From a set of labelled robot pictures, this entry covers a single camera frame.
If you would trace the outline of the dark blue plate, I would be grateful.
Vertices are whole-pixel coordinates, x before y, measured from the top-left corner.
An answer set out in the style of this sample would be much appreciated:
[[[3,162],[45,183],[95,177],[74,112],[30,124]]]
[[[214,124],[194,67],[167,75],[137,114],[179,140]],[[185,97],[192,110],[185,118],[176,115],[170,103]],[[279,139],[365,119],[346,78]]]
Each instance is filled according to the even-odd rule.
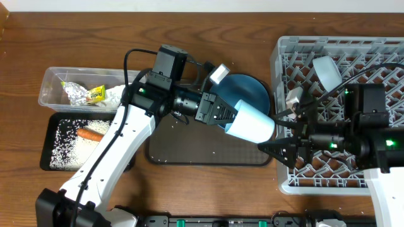
[[[266,115],[270,112],[268,90],[260,80],[252,76],[228,75],[219,84],[214,84],[210,88],[210,92],[219,95],[233,107],[239,100],[243,100]]]

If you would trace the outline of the light blue cup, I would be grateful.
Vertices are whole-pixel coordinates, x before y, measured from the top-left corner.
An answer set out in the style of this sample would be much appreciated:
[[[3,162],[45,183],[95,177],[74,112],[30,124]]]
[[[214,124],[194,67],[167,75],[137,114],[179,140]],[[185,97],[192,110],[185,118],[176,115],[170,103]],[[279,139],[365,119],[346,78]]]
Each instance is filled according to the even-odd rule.
[[[275,121],[244,100],[239,100],[235,109],[237,115],[225,126],[225,133],[252,143],[268,141],[275,131]]]

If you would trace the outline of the white tissue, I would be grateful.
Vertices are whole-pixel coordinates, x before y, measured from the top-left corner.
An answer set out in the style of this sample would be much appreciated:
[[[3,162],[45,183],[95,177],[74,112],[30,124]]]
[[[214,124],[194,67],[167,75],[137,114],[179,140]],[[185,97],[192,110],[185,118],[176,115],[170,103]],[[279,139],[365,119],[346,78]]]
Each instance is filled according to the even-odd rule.
[[[122,93],[125,85],[115,86],[105,91],[105,99],[98,104],[101,107],[116,108],[121,104]]]

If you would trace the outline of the light blue bowl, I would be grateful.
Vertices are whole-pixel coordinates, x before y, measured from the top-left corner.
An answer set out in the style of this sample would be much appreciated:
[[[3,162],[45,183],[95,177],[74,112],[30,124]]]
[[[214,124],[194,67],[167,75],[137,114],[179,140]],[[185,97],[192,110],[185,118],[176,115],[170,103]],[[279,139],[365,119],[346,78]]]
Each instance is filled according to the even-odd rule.
[[[330,56],[323,56],[312,60],[314,70],[327,92],[331,92],[342,83],[342,76]]]

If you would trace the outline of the foil and green wrapper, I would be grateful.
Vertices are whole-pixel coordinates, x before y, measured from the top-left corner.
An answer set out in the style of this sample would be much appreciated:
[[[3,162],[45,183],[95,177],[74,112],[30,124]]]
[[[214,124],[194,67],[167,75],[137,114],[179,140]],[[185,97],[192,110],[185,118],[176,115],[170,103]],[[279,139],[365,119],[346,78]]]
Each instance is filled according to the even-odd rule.
[[[92,105],[105,100],[104,85],[86,90],[82,85],[77,83],[62,81],[61,86],[66,92],[72,106]]]

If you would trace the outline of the orange carrot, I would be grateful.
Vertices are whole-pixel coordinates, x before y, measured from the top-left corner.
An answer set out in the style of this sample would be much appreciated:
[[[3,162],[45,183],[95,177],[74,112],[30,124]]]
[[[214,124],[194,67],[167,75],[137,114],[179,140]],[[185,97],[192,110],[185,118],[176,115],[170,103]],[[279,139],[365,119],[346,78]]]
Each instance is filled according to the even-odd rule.
[[[96,141],[96,142],[100,142],[103,138],[103,134],[97,133],[95,131],[91,131],[88,129],[78,129],[76,131],[77,135],[84,138],[84,139],[88,139],[91,141]]]

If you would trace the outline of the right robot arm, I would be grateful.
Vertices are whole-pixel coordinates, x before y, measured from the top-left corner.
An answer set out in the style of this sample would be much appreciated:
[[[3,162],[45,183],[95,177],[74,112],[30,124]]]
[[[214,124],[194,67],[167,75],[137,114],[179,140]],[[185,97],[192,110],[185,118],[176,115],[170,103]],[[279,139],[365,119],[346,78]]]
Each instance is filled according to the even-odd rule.
[[[293,168],[299,156],[310,163],[316,151],[348,152],[364,172],[377,226],[403,226],[403,128],[389,126],[382,84],[347,84],[344,115],[349,122],[318,122],[304,112],[301,120],[276,124],[292,137],[260,143],[258,149]]]

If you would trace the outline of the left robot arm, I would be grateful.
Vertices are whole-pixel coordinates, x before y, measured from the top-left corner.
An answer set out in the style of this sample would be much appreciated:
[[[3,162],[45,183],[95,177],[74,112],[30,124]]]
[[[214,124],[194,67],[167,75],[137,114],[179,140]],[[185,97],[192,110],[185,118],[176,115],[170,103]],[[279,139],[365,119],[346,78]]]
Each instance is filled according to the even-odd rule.
[[[135,152],[161,118],[179,112],[206,125],[232,123],[238,111],[214,93],[181,87],[190,55],[162,45],[155,64],[133,82],[124,71],[125,88],[112,124],[83,166],[58,192],[44,189],[35,202],[38,226],[136,226],[136,215],[107,209],[112,191]]]

